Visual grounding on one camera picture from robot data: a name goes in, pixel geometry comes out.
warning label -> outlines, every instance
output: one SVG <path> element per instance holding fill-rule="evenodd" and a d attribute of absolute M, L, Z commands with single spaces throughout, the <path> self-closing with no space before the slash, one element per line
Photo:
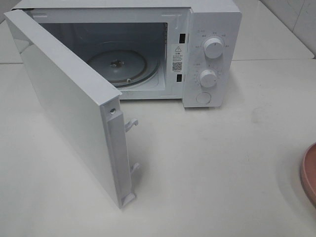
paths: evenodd
<path fill-rule="evenodd" d="M 181 73 L 183 70 L 185 46 L 179 44 L 172 44 L 170 49 L 171 68 L 174 73 Z"/>

timer knob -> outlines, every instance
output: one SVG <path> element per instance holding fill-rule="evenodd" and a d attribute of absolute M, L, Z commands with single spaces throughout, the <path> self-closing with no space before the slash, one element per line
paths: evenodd
<path fill-rule="evenodd" d="M 215 86 L 217 83 L 217 75 L 216 72 L 213 70 L 205 70 L 200 73 L 199 75 L 199 81 L 201 86 L 205 88 L 210 88 L 212 86 Z"/>
<path fill-rule="evenodd" d="M 212 37 L 204 43 L 204 53 L 208 58 L 218 58 L 223 53 L 224 42 L 221 38 Z"/>

pink plate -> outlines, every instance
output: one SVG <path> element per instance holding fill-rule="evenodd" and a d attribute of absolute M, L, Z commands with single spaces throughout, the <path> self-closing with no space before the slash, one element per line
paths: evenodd
<path fill-rule="evenodd" d="M 304 155 L 301 176 L 307 196 L 316 205 L 316 143 L 311 145 Z"/>

microwave oven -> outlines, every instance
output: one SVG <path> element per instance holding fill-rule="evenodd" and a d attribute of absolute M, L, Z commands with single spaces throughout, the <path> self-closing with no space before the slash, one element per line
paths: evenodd
<path fill-rule="evenodd" d="M 138 121 L 119 100 L 220 106 L 241 21 L 232 0 L 22 0 L 5 17 L 42 107 L 120 208 Z"/>

microwave door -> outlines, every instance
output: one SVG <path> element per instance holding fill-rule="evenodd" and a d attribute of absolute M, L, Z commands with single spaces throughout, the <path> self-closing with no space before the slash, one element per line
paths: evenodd
<path fill-rule="evenodd" d="M 121 92 L 22 10 L 5 13 L 39 102 L 121 208 L 131 189 Z"/>

